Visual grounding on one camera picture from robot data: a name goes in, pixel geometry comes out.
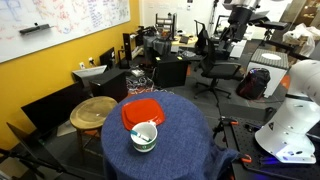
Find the chair backrest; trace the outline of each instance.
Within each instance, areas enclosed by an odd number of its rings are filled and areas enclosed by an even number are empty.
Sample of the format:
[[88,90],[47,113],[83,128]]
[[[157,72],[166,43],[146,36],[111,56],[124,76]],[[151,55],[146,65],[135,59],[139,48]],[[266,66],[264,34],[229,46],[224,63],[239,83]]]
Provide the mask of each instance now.
[[206,76],[211,69],[214,67],[214,63],[216,61],[215,59],[215,48],[214,48],[214,42],[209,38],[208,31],[203,30],[202,36],[208,43],[208,54],[207,56],[200,62],[201,68],[203,70],[202,76]]
[[[204,55],[204,48],[206,47],[206,39],[203,36],[203,31],[206,31],[206,26],[205,24],[194,20],[196,22],[196,33],[197,33],[197,37],[198,37],[198,41],[195,44],[195,53],[198,55]],[[202,25],[202,29],[200,30],[200,32],[198,31],[198,26]]]

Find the computer monitor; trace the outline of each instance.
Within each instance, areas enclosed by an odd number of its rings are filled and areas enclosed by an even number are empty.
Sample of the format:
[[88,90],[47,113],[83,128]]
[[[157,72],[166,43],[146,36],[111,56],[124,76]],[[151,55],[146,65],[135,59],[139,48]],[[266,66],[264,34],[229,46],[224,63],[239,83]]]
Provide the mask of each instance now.
[[20,141],[21,145],[33,156],[36,160],[50,165],[53,169],[60,169],[65,171],[65,168],[50,154],[50,152],[43,147],[40,142],[33,136],[28,135],[21,129],[7,122],[8,127]]
[[115,61],[114,47],[106,51],[100,56],[100,64],[107,65],[107,69],[113,68],[113,62]]
[[41,135],[46,135],[70,118],[72,110],[88,99],[80,83],[72,84],[21,107]]
[[171,40],[175,40],[174,36],[177,34],[177,21],[178,21],[178,16],[177,13],[174,13],[172,16],[172,27],[171,27]]
[[103,74],[107,70],[107,65],[93,67],[89,69],[80,69],[76,71],[72,71],[72,75],[74,80],[80,82],[84,91],[90,90],[89,81],[93,80],[96,75]]

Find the red plate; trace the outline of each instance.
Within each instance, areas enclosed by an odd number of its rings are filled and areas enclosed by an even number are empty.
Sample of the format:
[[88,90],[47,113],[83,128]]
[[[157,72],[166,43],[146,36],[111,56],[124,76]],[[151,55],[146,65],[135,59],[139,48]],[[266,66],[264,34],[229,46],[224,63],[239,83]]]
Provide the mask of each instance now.
[[122,122],[127,130],[140,122],[153,121],[157,125],[164,122],[165,117],[159,103],[151,98],[139,99],[122,107]]

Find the round table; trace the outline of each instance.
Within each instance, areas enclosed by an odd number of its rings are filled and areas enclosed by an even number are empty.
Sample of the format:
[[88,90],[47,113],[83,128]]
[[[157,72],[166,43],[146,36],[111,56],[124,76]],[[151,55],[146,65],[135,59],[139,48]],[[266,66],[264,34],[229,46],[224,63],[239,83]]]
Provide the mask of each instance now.
[[83,101],[72,110],[70,122],[77,129],[78,146],[82,160],[84,160],[84,150],[99,155],[85,148],[87,143],[83,144],[83,132],[97,130],[100,135],[103,122],[117,104],[117,101],[110,97],[98,96]]
[[[165,114],[157,126],[157,144],[148,153],[134,149],[121,119],[124,104],[144,98],[155,99]],[[216,179],[238,154],[215,145],[194,104],[167,92],[142,93],[120,102],[104,122],[101,141],[108,179]]]

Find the backpack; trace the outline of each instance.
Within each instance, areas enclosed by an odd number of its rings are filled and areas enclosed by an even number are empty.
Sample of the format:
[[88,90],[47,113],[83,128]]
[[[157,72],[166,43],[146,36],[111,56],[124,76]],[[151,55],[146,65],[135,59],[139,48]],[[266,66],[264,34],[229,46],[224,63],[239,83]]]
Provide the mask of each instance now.
[[249,100],[260,99],[270,81],[270,72],[264,68],[252,68],[240,82],[236,93]]

